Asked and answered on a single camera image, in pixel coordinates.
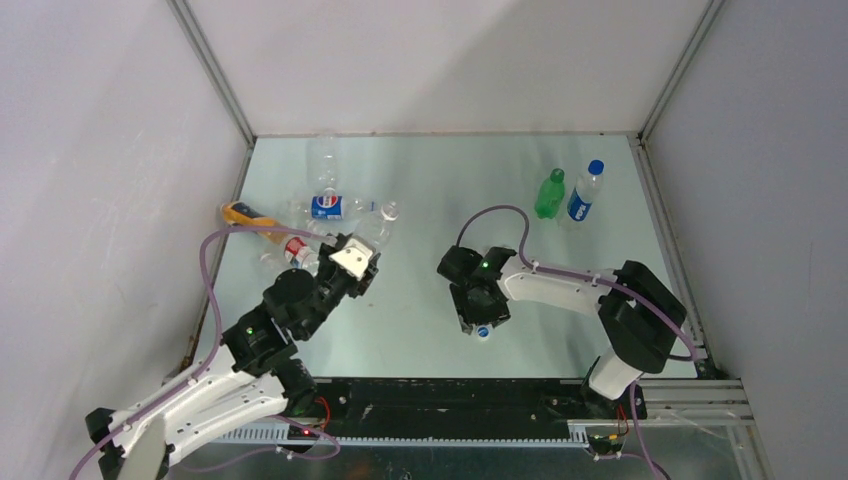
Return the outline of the white bottle cap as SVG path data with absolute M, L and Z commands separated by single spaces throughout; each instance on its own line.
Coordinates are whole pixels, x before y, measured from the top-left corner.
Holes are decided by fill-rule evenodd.
M 488 325 L 478 325 L 475 328 L 474 335 L 480 340 L 488 339 L 491 335 L 490 327 Z

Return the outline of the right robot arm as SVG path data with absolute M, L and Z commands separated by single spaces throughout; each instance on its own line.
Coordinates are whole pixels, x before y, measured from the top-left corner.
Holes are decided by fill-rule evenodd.
M 510 248 L 485 254 L 452 246 L 437 272 L 449 291 L 462 330 L 473 334 L 507 321 L 512 302 L 535 302 L 598 321 L 610 347 L 591 368 L 581 392 L 585 411 L 606 418 L 643 374 L 662 372 L 687 310 L 644 264 L 619 269 L 567 271 L 542 267 Z

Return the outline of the blue bottle cap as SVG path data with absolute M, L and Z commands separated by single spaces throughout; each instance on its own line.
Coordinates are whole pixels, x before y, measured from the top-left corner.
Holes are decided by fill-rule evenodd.
M 602 160 L 592 160 L 587 166 L 587 173 L 592 177 L 600 177 L 603 175 L 605 164 Z

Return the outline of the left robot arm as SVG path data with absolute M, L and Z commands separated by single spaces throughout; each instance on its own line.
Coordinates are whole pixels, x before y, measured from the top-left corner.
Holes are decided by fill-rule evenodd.
M 301 417 L 315 406 L 317 385 L 297 344 L 309 340 L 346 298 L 363 295 L 375 278 L 381 246 L 357 234 L 321 246 L 318 270 L 290 268 L 260 303 L 228 329 L 218 326 L 207 357 L 156 393 L 124 410 L 97 408 L 85 418 L 101 475 L 128 472 L 144 440 L 156 456 L 149 478 L 168 470 L 217 437 L 263 417 Z

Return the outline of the green plastic bottle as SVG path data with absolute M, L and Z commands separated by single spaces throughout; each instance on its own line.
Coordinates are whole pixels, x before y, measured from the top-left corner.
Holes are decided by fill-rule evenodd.
M 549 176 L 540 185 L 534 203 L 534 211 L 539 219 L 554 219 L 560 210 L 565 196 L 564 182 L 553 183 Z

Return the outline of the clear ribbed plastic bottle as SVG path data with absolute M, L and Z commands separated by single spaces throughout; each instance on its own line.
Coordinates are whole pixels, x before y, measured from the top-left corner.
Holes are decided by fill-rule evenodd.
M 399 214 L 396 202 L 384 203 L 358 222 L 353 236 L 367 245 L 370 250 L 381 252 L 391 239 Z

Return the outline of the green bottle cap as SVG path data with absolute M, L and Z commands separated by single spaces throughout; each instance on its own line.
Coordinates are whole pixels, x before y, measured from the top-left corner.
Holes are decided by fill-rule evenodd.
M 560 168 L 555 168 L 551 171 L 549 175 L 549 180 L 553 183 L 563 183 L 565 179 L 565 172 Z

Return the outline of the clear crushed plastic bottle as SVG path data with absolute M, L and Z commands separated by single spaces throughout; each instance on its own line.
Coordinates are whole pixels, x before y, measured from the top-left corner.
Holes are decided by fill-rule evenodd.
M 582 223 L 587 217 L 598 197 L 604 177 L 592 178 L 587 173 L 587 167 L 577 177 L 566 205 L 566 218 L 574 223 Z

